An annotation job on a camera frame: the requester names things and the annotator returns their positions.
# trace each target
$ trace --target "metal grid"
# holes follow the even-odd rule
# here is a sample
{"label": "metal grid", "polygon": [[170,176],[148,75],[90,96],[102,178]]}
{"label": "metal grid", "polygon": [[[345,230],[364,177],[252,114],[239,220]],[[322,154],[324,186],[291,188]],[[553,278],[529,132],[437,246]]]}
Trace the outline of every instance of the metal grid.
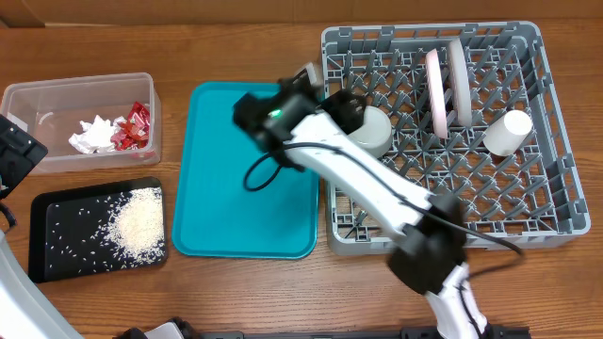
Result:
{"label": "metal grid", "polygon": [[[427,37],[422,32],[431,27],[425,25],[327,29],[323,34],[327,95],[349,89],[365,95],[370,105],[387,113],[394,138],[381,161],[430,191],[459,196],[466,227],[510,237],[528,248],[557,246],[569,239],[551,240],[553,235],[588,231],[590,220],[583,195],[568,194],[576,188],[581,193],[581,187],[564,129],[557,123],[557,131],[551,130],[550,117],[561,120],[557,99],[553,97],[556,105],[551,109],[543,99],[554,93],[554,87],[544,62],[542,39],[537,34],[533,38],[526,37],[526,32],[519,34],[519,23],[487,24],[483,29],[478,24],[455,26],[460,28],[452,30],[456,35],[444,36],[443,32],[450,32],[449,27],[438,25],[440,29],[432,30]],[[331,43],[329,32],[338,33]],[[398,33],[408,37],[396,38]],[[473,125],[460,126],[452,111],[448,115],[449,138],[440,139],[432,133],[424,60],[431,49],[438,51],[451,111],[446,45],[456,37],[464,46]],[[526,43],[529,38],[533,44]],[[528,113],[534,130],[515,154],[492,156],[481,144],[484,131],[510,109]],[[555,147],[557,139],[562,139],[561,149]],[[575,175],[566,178],[559,169]],[[361,206],[336,187],[330,186],[328,194],[332,211],[330,244],[335,252],[387,250],[388,239],[381,236],[379,225]],[[569,205],[575,213],[560,213],[560,208]],[[572,222],[577,215],[584,220]],[[568,228],[568,219],[571,226],[581,226],[580,230]],[[496,248],[475,237],[469,238],[468,245]]]}

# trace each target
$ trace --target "teal tray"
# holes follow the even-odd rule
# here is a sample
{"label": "teal tray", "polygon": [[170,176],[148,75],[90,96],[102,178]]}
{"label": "teal tray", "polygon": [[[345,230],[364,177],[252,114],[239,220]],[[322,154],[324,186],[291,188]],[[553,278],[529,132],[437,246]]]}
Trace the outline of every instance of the teal tray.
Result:
{"label": "teal tray", "polygon": [[[258,192],[243,175],[262,154],[233,123],[233,105],[246,92],[273,96],[276,84],[209,82],[190,99],[171,240],[186,255],[300,259],[317,242],[318,176],[283,169]],[[277,165],[258,167],[261,184]]]}

